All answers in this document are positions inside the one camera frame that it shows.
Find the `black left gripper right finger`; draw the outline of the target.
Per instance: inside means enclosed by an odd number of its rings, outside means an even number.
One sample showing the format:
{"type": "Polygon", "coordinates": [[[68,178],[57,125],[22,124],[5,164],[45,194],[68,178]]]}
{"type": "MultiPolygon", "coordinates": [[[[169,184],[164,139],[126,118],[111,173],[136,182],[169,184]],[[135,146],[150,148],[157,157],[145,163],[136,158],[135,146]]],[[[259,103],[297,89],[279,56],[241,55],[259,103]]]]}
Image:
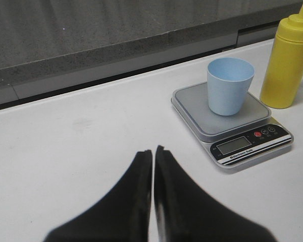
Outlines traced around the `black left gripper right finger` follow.
{"type": "Polygon", "coordinates": [[[162,146],[156,151],[154,201],[160,241],[276,240],[212,198],[162,146]]]}

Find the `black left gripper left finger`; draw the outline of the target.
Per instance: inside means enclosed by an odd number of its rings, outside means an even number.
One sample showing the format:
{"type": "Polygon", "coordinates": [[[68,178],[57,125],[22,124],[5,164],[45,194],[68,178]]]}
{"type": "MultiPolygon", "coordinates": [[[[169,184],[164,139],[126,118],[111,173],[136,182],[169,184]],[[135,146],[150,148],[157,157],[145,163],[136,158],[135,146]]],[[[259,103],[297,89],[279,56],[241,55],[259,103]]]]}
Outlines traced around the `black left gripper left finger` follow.
{"type": "Polygon", "coordinates": [[[53,229],[45,241],[147,241],[152,172],[152,152],[137,152],[126,172],[102,199],[53,229]]]}

